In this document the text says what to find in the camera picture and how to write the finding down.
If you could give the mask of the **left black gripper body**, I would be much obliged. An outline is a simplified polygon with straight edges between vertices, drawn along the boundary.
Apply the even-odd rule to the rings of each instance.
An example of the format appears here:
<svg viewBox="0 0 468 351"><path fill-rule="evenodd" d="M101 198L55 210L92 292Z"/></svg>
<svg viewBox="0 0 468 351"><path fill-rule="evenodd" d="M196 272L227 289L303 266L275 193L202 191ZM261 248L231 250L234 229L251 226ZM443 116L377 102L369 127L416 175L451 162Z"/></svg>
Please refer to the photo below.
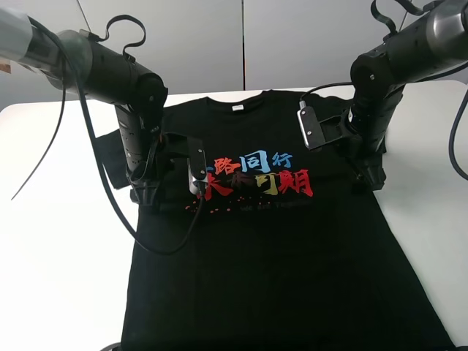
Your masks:
<svg viewBox="0 0 468 351"><path fill-rule="evenodd" d="M116 115L127 161L130 183L160 182L156 154L162 148L161 124L164 108L149 104L142 110L116 105Z"/></svg>

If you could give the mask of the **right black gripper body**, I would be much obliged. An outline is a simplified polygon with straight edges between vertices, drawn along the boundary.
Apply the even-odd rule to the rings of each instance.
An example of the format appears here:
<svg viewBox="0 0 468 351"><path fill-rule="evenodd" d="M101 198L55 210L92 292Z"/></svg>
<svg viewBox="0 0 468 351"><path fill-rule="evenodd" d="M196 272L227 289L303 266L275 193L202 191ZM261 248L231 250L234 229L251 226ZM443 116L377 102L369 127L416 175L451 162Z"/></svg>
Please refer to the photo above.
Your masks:
<svg viewBox="0 0 468 351"><path fill-rule="evenodd" d="M320 122L324 142L336 146L348 158L365 159L375 155L383 144L403 90L399 87L374 94L355 89L349 108Z"/></svg>

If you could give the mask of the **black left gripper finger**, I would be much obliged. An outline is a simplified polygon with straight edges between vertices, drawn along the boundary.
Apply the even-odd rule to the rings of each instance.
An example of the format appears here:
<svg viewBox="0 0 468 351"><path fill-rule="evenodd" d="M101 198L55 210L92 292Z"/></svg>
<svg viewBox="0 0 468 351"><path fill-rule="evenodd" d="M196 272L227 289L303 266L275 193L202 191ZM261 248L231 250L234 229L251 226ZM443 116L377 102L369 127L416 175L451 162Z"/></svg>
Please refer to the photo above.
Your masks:
<svg viewBox="0 0 468 351"><path fill-rule="evenodd" d="M130 186L130 199L138 205L139 212L158 214L160 209L159 188L161 181L157 179L138 180L127 176Z"/></svg>

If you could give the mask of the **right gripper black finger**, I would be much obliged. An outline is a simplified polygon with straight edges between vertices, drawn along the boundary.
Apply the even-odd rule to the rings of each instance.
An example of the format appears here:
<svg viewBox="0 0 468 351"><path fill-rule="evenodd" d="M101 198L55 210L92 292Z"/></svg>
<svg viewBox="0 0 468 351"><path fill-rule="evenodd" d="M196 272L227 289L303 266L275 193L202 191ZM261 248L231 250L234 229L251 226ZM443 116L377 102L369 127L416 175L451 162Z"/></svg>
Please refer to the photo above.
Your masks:
<svg viewBox="0 0 468 351"><path fill-rule="evenodd" d="M372 191L381 190L385 185L386 174L382 165L383 153L377 152L366 159L366 180Z"/></svg>
<svg viewBox="0 0 468 351"><path fill-rule="evenodd" d="M362 165L359 159L349 158L349 165L353 171L352 192L362 194L366 190L366 179L363 174Z"/></svg>

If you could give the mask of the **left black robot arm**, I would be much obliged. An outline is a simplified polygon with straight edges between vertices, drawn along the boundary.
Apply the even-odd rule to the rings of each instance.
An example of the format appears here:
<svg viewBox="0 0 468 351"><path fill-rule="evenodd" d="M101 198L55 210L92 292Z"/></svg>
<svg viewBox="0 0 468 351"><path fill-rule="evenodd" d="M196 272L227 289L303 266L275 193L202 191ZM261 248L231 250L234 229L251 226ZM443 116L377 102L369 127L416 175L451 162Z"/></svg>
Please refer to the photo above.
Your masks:
<svg viewBox="0 0 468 351"><path fill-rule="evenodd" d="M160 185L154 163L167 88L133 56L106 48L103 41L85 30L53 34L26 14L1 8L3 59L38 69L57 89L115 105L132 201L153 206Z"/></svg>

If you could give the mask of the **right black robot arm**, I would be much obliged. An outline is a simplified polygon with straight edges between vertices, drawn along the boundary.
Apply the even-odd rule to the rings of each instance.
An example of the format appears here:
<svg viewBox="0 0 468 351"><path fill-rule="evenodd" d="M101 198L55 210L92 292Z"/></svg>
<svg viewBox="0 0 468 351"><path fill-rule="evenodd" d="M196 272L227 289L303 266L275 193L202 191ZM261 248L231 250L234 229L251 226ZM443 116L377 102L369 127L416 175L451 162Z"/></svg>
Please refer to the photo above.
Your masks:
<svg viewBox="0 0 468 351"><path fill-rule="evenodd" d="M423 8L400 4L418 19L359 55L350 69L355 92L341 118L346 137L338 145L358 189L383 188L385 135L405 86L467 65L466 1L432 1Z"/></svg>

